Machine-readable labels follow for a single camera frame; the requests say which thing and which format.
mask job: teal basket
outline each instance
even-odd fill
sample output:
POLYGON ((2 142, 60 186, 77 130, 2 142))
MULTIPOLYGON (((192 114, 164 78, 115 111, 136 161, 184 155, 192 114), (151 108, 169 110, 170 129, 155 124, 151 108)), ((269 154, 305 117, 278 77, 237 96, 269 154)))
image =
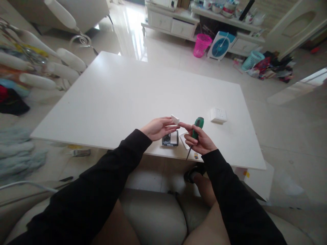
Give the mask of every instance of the teal basket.
POLYGON ((258 51, 251 51, 250 56, 244 61, 242 70, 252 69, 257 63, 262 61, 265 56, 258 51))

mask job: black shoe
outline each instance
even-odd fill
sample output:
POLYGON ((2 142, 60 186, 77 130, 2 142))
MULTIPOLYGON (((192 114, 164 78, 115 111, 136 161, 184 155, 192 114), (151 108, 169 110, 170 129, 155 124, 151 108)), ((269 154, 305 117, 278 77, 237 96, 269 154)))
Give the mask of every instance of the black shoe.
POLYGON ((205 167, 204 167, 204 164, 203 163, 197 163, 190 171, 187 171, 184 174, 184 180, 186 182, 189 182, 189 183, 194 184, 194 181, 191 178, 191 175, 194 172, 198 172, 199 174, 201 174, 203 176, 205 174, 205 172, 206 172, 205 167))

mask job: sofa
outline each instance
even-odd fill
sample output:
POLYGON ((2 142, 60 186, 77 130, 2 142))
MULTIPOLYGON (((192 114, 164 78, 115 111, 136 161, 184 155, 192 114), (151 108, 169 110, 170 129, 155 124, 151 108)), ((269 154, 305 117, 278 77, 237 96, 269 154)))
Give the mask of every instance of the sofa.
MULTIPOLYGON (((106 0, 57 0, 75 18, 77 27, 82 33, 94 27, 109 14, 106 0)), ((48 9, 43 0, 8 0, 8 2, 28 22, 76 33, 64 26, 48 9)))
MULTIPOLYGON (((61 189, 69 183, 47 181, 40 184, 61 189)), ((7 244, 25 232, 26 224, 48 206, 52 194, 29 185, 0 190, 0 244, 7 244)), ((119 199, 141 244, 182 244, 187 235, 203 222, 210 209, 200 197, 177 193, 125 189, 119 199)), ((268 209, 268 215, 287 244, 315 244, 297 224, 273 214, 274 207, 268 209)), ((297 216, 304 214, 303 210, 296 211, 297 216)))

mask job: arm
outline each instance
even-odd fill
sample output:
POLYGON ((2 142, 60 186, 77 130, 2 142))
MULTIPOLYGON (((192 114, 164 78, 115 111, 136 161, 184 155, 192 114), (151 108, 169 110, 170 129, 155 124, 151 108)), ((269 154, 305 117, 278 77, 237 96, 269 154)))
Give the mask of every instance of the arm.
POLYGON ((185 142, 202 155, 231 244, 286 244, 281 232, 206 133, 195 125, 179 125, 189 131, 185 142), (199 140, 191 137, 193 130, 199 134, 199 140))
POLYGON ((136 129, 119 147, 108 151, 76 181, 54 194, 45 211, 31 220, 28 231, 10 244, 90 244, 109 217, 128 175, 152 141, 176 131, 167 118, 136 129))

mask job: person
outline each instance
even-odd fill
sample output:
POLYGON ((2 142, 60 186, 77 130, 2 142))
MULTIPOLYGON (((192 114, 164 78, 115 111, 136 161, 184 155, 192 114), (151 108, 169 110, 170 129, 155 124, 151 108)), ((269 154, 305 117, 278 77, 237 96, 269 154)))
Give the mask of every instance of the person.
POLYGON ((54 194, 44 212, 27 224, 28 230, 9 244, 140 244, 118 197, 151 143, 179 127, 188 130, 186 143, 204 161, 185 178, 198 185, 211 206, 207 218, 184 244, 286 244, 205 132, 182 122, 176 126, 170 117, 153 119, 135 129, 116 149, 54 194), (193 130, 198 140, 191 137, 193 130), (202 176, 205 170, 210 180, 202 176))

